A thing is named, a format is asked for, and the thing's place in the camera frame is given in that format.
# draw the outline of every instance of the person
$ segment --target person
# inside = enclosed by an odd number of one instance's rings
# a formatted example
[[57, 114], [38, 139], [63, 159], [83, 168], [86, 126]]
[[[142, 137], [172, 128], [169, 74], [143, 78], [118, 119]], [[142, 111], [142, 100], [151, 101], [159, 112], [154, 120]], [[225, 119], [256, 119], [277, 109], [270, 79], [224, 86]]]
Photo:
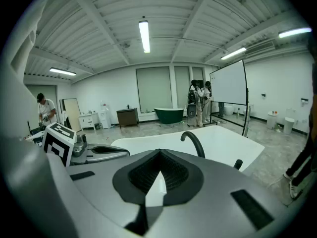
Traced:
[[218, 102], [219, 106], [219, 117], [223, 118], [223, 113], [224, 113], [224, 102]]
[[205, 87], [202, 89], [203, 92], [203, 122], [210, 122], [211, 113], [211, 84], [210, 81], [206, 81]]
[[45, 99], [43, 93], [39, 93], [37, 96], [38, 99], [38, 114], [39, 114], [39, 123], [43, 123], [45, 126], [50, 125], [57, 121], [56, 109], [54, 102], [50, 99]]
[[190, 90], [194, 90], [195, 96], [196, 96], [196, 119], [195, 118], [190, 118], [188, 119], [188, 125], [193, 125], [193, 126], [199, 126], [203, 127], [203, 120], [202, 120], [202, 107], [201, 107], [201, 102], [200, 102], [200, 97], [203, 97], [204, 93], [199, 89], [197, 86], [196, 80], [192, 80], [191, 86], [188, 90], [188, 94]]
[[[316, 149], [314, 149], [314, 142], [317, 140], [317, 44], [315, 39], [311, 37], [309, 39], [308, 49], [312, 54], [315, 63], [313, 64], [313, 106], [309, 115], [309, 137], [307, 139], [306, 145], [300, 155], [296, 158], [293, 165], [287, 169], [284, 176], [290, 180], [290, 195], [293, 199], [296, 199], [300, 193], [298, 185], [304, 180], [306, 176], [311, 173], [311, 164], [313, 158], [316, 155]], [[301, 171], [296, 177], [293, 177], [294, 173], [300, 168], [300, 166], [307, 160], [310, 159], [303, 166]]]

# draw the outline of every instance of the white sneaker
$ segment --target white sneaker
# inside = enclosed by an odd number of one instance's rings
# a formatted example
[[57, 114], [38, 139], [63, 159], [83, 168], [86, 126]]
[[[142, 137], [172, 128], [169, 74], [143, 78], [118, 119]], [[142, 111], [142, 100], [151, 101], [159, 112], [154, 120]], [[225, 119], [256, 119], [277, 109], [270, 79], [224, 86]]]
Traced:
[[287, 179], [289, 179], [289, 180], [294, 179], [293, 176], [288, 176], [288, 174], [287, 174], [286, 172], [285, 172], [283, 175], [284, 175], [285, 178], [287, 178]]
[[292, 184], [292, 181], [289, 182], [289, 188], [290, 188], [291, 198], [295, 199], [298, 196], [300, 190], [298, 189], [297, 186], [294, 186]]

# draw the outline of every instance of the ceiling light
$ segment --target ceiling light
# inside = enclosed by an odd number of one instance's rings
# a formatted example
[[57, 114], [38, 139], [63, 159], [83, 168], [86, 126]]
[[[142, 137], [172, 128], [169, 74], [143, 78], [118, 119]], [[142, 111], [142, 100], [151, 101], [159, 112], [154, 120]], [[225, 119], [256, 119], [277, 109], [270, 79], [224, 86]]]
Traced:
[[75, 72], [71, 72], [71, 71], [63, 70], [63, 69], [50, 68], [50, 71], [56, 72], [56, 73], [67, 74], [67, 75], [71, 75], [71, 76], [76, 76]]
[[309, 33], [311, 31], [312, 29], [310, 27], [303, 27], [303, 28], [293, 29], [290, 31], [280, 33], [278, 36], [280, 38], [284, 38], [284, 37], [295, 35], [295, 34]]
[[150, 52], [150, 37], [149, 37], [149, 23], [148, 23], [148, 21], [140, 21], [139, 28], [140, 28], [144, 53], [149, 53]]
[[225, 57], [222, 57], [221, 60], [226, 60], [226, 59], [228, 59], [228, 58], [230, 58], [230, 57], [235, 56], [236, 54], [239, 54], [239, 53], [241, 53], [241, 52], [244, 52], [245, 50], [247, 50], [247, 49], [246, 49], [246, 48], [241, 48], [241, 49], [239, 49], [239, 50], [237, 50], [237, 51], [235, 51], [235, 52], [232, 52], [232, 53], [226, 55]]

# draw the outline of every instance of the gray floor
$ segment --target gray floor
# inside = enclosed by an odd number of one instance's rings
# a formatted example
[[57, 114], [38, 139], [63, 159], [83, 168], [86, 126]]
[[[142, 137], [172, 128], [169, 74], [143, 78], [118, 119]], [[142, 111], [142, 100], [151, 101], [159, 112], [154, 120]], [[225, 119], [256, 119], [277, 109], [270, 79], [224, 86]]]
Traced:
[[[225, 118], [239, 124], [244, 122], [243, 116], [237, 118], [232, 115], [225, 116]], [[224, 121], [224, 123], [219, 123], [219, 125], [242, 134], [242, 128], [230, 122]], [[188, 128], [186, 121], [175, 126], [160, 126], [160, 122], [154, 121], [141, 123], [139, 126], [122, 127], [121, 129], [119, 126], [110, 129], [100, 129], [96, 133], [93, 129], [85, 129], [84, 132], [80, 133], [86, 134], [89, 143], [111, 144], [120, 138], [162, 135], [188, 129], [195, 129], [195, 127]], [[281, 175], [292, 165], [304, 148], [307, 139], [307, 136], [297, 132], [286, 135], [282, 131], [277, 132], [267, 129], [266, 123], [257, 119], [250, 119], [247, 137], [265, 147], [261, 155], [248, 167], [251, 172], [251, 178], [265, 187], [282, 178]], [[313, 178], [315, 176], [311, 174], [301, 184], [302, 188], [306, 188], [304, 192], [308, 190], [307, 188], [313, 182]], [[285, 205], [292, 203], [287, 179], [282, 178], [268, 189]]]

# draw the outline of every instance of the green bathtub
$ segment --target green bathtub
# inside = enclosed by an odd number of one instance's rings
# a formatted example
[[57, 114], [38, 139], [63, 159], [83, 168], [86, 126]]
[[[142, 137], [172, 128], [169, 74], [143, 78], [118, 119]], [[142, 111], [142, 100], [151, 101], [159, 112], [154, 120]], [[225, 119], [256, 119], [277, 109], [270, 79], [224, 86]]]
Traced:
[[158, 119], [163, 124], [177, 123], [183, 120], [184, 109], [159, 109], [154, 108]]

